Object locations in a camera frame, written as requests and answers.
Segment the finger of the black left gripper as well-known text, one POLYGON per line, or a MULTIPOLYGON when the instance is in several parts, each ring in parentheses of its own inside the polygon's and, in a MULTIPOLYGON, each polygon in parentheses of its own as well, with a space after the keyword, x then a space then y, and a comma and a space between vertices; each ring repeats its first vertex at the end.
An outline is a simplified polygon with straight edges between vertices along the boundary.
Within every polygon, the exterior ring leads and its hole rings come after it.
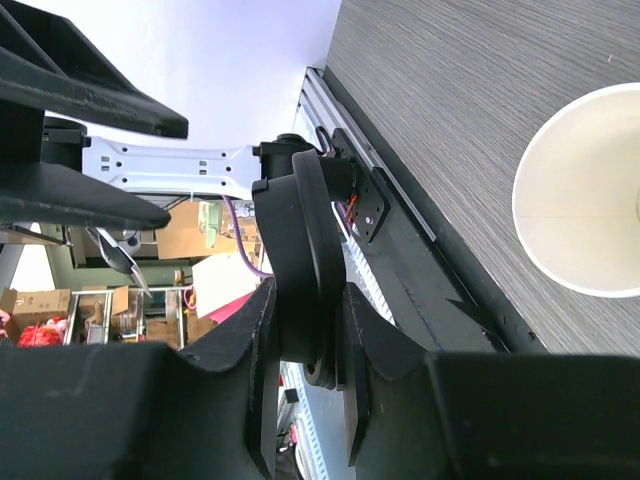
POLYGON ((189 122, 138 90, 70 20, 1 3, 1 98, 141 134, 185 139, 189 122))
POLYGON ((153 230, 165 227, 170 214, 65 166, 19 162, 1 166, 1 220, 153 230))

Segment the black plastic cup lid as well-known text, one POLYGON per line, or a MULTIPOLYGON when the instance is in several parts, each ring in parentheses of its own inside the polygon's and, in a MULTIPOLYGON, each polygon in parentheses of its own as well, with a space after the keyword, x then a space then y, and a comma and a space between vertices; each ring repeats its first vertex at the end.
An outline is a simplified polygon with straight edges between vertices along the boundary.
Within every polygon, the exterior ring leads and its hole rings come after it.
POLYGON ((346 270, 329 190, 313 150, 289 175, 253 185, 257 225, 275 277, 280 358, 309 384, 336 388, 335 322, 346 270))

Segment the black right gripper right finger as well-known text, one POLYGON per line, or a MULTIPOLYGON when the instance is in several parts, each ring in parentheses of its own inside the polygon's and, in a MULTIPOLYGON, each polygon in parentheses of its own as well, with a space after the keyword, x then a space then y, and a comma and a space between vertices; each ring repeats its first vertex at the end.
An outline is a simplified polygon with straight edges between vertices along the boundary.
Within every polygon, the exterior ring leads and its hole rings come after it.
POLYGON ((639 362, 430 353, 347 284, 349 464, 360 479, 635 479, 639 362))

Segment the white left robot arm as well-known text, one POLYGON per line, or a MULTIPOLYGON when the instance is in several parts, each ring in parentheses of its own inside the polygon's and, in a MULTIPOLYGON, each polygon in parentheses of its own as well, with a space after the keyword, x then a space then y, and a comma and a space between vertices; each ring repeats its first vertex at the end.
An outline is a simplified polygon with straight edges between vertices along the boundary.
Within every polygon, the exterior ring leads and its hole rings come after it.
POLYGON ((135 88, 68 19, 1 5, 1 222, 155 230, 160 196, 248 200, 310 149, 295 134, 221 150, 160 148, 89 135, 91 123, 183 139, 188 122, 135 88))

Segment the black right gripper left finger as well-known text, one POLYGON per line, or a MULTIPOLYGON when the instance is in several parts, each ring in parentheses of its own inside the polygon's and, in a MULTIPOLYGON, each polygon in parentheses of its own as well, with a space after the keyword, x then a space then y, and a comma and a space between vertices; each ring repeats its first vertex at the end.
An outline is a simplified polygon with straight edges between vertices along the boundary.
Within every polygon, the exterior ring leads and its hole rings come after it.
POLYGON ((5 479, 269 479, 276 288, 182 350, 159 342, 3 348, 5 479))

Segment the brown paper coffee cup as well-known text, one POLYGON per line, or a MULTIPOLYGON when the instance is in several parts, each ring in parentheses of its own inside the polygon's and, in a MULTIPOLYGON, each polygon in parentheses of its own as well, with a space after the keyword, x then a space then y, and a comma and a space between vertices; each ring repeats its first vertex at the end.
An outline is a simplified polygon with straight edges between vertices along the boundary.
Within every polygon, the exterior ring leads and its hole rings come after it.
POLYGON ((639 86, 590 92, 532 137, 512 190, 532 263, 581 294, 639 294, 639 86))

